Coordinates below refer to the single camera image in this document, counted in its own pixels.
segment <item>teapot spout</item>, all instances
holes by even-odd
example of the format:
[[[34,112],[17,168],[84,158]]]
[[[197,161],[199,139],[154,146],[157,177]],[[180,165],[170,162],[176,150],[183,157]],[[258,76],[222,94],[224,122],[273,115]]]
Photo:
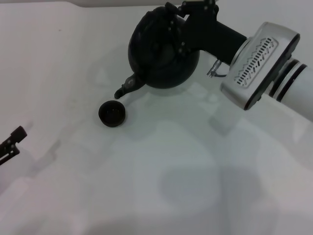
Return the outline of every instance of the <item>teapot spout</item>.
[[[146,83],[140,80],[138,76],[133,74],[132,76],[127,78],[122,87],[115,92],[114,98],[119,99],[130,92],[137,91],[138,89],[142,88],[145,84]]]

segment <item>black teapot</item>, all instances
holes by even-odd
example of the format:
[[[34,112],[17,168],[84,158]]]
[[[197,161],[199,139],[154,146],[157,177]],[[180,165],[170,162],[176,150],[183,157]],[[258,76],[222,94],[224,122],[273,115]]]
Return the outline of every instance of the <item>black teapot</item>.
[[[199,50],[184,52],[182,56],[177,48],[185,20],[178,16],[169,19],[169,16],[166,7],[158,7],[147,12],[137,25],[128,47],[134,74],[115,93],[116,99],[145,84],[158,89],[176,87],[195,70]]]

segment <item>white table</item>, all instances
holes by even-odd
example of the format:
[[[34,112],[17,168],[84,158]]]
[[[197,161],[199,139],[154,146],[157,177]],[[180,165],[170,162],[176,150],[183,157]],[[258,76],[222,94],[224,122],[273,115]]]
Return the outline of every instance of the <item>white table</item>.
[[[219,6],[219,20],[246,36],[266,20],[297,30],[294,57],[313,66],[313,2]],[[0,140],[19,125],[28,132],[0,166],[0,233],[312,234],[313,125],[266,96],[238,109],[205,75],[210,55],[179,87],[121,99],[121,127],[100,122],[152,9],[0,5]]]

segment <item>ventilation grille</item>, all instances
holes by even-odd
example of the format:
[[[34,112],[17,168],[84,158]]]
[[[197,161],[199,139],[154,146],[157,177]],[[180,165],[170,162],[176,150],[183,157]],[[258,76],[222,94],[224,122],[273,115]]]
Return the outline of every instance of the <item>ventilation grille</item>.
[[[261,39],[260,44],[256,46],[255,51],[247,59],[243,69],[240,70],[238,75],[234,78],[235,83],[245,88],[248,87],[276,49],[277,45],[277,42],[273,38],[268,37]]]

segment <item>black ring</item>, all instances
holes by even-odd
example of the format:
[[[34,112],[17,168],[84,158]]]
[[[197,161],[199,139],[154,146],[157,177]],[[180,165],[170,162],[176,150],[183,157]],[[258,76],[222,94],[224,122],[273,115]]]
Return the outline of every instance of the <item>black ring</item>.
[[[270,93],[268,94],[270,97],[273,98],[275,95],[277,89],[279,88],[280,84],[284,81],[285,77],[288,75],[288,73],[292,70],[292,68],[298,64],[298,60],[293,60],[291,61],[288,65],[287,68],[281,73],[281,75],[276,79],[276,82],[273,85],[273,88],[271,89]]]
[[[284,98],[284,95],[286,94],[286,92],[288,91],[288,89],[290,88],[290,86],[293,84],[293,82],[295,81],[295,79],[300,75],[300,73],[307,67],[307,65],[302,64],[297,70],[296,72],[294,72],[294,74],[291,76],[291,78],[288,80],[288,82],[286,83],[286,85],[284,86],[284,88],[282,89],[282,91],[280,92],[280,94],[277,97],[277,101],[281,102],[282,99]]]

